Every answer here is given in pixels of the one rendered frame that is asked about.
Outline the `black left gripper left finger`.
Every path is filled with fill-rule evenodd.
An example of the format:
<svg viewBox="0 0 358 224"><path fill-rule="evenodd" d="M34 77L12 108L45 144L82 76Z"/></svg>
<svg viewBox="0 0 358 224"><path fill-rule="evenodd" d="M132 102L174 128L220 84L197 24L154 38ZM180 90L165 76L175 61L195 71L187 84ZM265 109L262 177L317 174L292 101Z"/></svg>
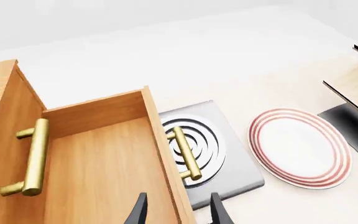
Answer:
<svg viewBox="0 0 358 224"><path fill-rule="evenodd" d="M138 199L124 224L145 224L147 218L147 209L147 194L142 192L139 194Z"/></svg>

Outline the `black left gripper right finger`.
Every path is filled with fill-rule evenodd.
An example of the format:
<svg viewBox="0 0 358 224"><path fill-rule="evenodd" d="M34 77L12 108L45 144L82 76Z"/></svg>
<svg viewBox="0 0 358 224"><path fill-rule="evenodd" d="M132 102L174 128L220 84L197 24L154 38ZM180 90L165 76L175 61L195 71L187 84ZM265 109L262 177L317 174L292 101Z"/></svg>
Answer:
<svg viewBox="0 0 358 224"><path fill-rule="evenodd" d="M211 194L210 209L212 224L231 224L231 218L216 192Z"/></svg>

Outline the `wooden cabinet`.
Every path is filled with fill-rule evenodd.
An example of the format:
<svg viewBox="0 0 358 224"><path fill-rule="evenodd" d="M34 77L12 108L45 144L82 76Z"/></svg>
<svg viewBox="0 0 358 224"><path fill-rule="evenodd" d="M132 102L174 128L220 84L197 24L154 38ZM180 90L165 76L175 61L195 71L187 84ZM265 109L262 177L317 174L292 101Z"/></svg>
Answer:
<svg viewBox="0 0 358 224"><path fill-rule="evenodd" d="M17 60L0 62L0 188L24 180L30 139L16 133L34 127L46 107ZM0 224L43 224L45 195L0 195Z"/></svg>

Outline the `flat stove plate with rings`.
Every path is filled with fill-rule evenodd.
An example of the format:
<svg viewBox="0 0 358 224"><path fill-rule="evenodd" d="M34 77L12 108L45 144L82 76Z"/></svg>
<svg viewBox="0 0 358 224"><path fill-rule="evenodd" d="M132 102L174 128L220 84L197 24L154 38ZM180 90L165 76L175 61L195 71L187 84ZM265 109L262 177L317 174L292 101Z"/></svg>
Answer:
<svg viewBox="0 0 358 224"><path fill-rule="evenodd" d="M214 192L224 200L264 185L262 174L214 101L159 116L166 134L181 128L200 168L200 179L183 179L193 210L208 206Z"/></svg>

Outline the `white plate with red rings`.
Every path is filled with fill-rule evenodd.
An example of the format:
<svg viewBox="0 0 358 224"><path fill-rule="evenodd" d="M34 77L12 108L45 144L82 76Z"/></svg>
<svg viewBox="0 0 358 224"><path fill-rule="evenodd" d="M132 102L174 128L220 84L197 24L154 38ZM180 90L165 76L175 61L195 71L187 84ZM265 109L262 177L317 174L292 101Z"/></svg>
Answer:
<svg viewBox="0 0 358 224"><path fill-rule="evenodd" d="M306 111L264 111L250 122L247 139L266 171L297 187L333 188L352 170L352 154L344 136L325 119Z"/></svg>

